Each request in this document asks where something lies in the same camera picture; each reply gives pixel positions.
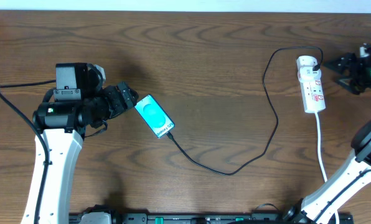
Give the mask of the white power strip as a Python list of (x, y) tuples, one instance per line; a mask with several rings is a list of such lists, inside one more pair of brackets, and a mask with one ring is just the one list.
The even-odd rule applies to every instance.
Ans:
[(305, 113), (318, 113), (326, 108), (321, 82), (321, 71), (302, 67), (298, 71)]

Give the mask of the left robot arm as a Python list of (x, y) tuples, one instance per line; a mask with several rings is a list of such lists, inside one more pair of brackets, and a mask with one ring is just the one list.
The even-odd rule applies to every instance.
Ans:
[(35, 166), (22, 223), (68, 223), (78, 155), (91, 126), (136, 106), (138, 94), (125, 82), (104, 86), (104, 69), (91, 63), (58, 63), (56, 87), (34, 111)]

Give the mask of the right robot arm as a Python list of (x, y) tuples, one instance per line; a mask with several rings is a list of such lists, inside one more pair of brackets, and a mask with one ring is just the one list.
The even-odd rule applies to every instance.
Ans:
[(302, 198), (283, 215), (292, 223), (339, 223), (337, 210), (354, 194), (371, 183), (371, 120), (354, 136), (352, 150), (341, 167), (328, 177), (322, 161), (321, 122), (319, 112), (326, 108), (321, 82), (321, 70), (316, 58), (302, 55), (296, 59), (304, 112), (313, 114), (317, 125), (317, 157), (324, 179), (315, 192)]

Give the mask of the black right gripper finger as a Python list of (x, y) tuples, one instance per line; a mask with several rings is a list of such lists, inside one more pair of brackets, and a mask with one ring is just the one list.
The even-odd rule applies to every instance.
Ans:
[(349, 70), (357, 61), (355, 53), (346, 53), (334, 60), (324, 62), (323, 66), (342, 75), (346, 70)]
[(336, 78), (336, 83), (346, 90), (353, 90), (351, 85), (352, 80), (351, 77), (339, 77)]

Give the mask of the turquoise screen smartphone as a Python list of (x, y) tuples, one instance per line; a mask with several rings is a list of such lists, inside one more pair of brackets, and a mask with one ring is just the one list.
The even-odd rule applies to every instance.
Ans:
[(157, 138), (163, 137), (175, 127), (173, 120), (152, 95), (145, 96), (134, 108)]

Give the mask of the white charger plug adapter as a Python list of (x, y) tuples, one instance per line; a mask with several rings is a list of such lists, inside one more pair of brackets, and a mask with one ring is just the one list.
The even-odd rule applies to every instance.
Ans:
[(312, 56), (302, 55), (298, 57), (296, 65), (299, 76), (316, 76), (320, 74), (320, 70), (313, 70), (313, 68), (318, 65), (318, 62), (317, 59)]

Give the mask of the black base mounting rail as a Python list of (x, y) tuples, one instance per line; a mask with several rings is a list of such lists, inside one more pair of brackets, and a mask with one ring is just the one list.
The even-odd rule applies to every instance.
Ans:
[(284, 223), (282, 214), (275, 210), (258, 209), (239, 214), (148, 214), (120, 213), (106, 206), (95, 205), (82, 213), (69, 215), (69, 223), (117, 223), (117, 224), (191, 224), (191, 223)]

